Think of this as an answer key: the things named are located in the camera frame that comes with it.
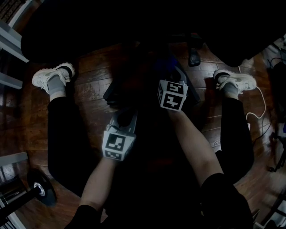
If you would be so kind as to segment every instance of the shoe sole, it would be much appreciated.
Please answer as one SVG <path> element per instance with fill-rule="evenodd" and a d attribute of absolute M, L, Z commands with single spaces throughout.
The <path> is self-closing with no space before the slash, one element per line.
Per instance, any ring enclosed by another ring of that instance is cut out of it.
<path fill-rule="evenodd" d="M 216 76 L 217 76 L 218 74 L 220 74 L 220 73 L 223 73 L 223 72 L 229 74 L 231 78 L 235 78 L 235 79 L 248 78 L 248 79 L 252 80 L 253 82 L 255 82 L 255 84 L 256 84 L 256 80 L 255 80 L 254 77 L 251 76 L 251 75 L 243 74 L 243 73 L 234 73 L 234 72 L 227 71 L 227 70 L 216 70 L 216 71 L 214 72 L 214 79 L 217 81 Z"/>
<path fill-rule="evenodd" d="M 33 81 L 34 81 L 34 78 L 35 78 L 35 76 L 36 76 L 37 74 L 39 74 L 39 73 L 49 73 L 49 72 L 53 72 L 53 71 L 56 71 L 58 68 L 60 68 L 60 67 L 62 67 L 62 66 L 68 67 L 68 68 L 71 70 L 71 72 L 72 72 L 71 78 L 75 76 L 76 72 L 75 72 L 75 69 L 73 68 L 73 65 L 70 64 L 70 63 L 62 63 L 62 64 L 58 65 L 58 66 L 55 67 L 55 68 L 44 68 L 44 69 L 41 69 L 41 70 L 37 71 L 37 72 L 34 74 L 33 78 L 32 78 L 32 84 L 34 85 Z"/>

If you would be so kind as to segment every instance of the white cable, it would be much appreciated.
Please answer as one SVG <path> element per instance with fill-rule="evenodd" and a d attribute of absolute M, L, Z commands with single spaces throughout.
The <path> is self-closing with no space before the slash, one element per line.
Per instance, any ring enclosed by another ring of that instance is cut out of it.
<path fill-rule="evenodd" d="M 248 115 L 254 115 L 255 117 L 257 117 L 258 119 L 261 119 L 262 118 L 262 116 L 265 114 L 265 111 L 266 111 L 266 103 L 265 103 L 265 100 L 264 100 L 264 97 L 263 97 L 263 94 L 262 94 L 262 91 L 260 90 L 260 88 L 259 87 L 256 87 L 259 91 L 260 91 L 260 93 L 261 93 L 261 96 L 262 96 L 262 98 L 263 98 L 263 102 L 264 102 L 264 112 L 263 112 L 263 114 L 260 116 L 260 117 L 258 117 L 256 114 L 254 114 L 254 113 L 252 113 L 252 112 L 248 112 L 247 114 L 246 114 L 246 119 L 247 119 L 247 116 Z"/>

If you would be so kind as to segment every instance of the white marker cube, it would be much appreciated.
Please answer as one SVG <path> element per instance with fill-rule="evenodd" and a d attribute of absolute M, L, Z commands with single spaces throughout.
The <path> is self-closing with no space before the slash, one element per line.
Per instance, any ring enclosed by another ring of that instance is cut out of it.
<path fill-rule="evenodd" d="M 160 107 L 180 111 L 187 98 L 188 86 L 160 80 L 158 99 Z"/>
<path fill-rule="evenodd" d="M 104 131 L 102 152 L 104 157 L 123 161 L 135 140 L 133 136 Z"/>

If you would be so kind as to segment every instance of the forearm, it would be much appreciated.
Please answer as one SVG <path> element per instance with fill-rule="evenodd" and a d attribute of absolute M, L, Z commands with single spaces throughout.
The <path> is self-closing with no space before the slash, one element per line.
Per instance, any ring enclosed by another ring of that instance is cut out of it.
<path fill-rule="evenodd" d="M 215 173 L 223 173 L 209 142 L 184 112 L 168 111 L 180 145 L 200 185 Z"/>
<path fill-rule="evenodd" d="M 113 179 L 116 161 L 103 157 L 91 173 L 82 194 L 80 205 L 89 205 L 100 211 L 106 201 Z"/>

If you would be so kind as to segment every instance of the person's left arm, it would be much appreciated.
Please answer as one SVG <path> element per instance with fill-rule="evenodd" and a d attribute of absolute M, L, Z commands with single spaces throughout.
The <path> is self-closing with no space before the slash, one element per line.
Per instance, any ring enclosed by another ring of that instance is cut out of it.
<path fill-rule="evenodd" d="M 99 224 L 101 210 L 112 184 L 117 162 L 103 157 L 91 173 L 80 200 L 75 216 L 66 229 L 90 227 Z"/>

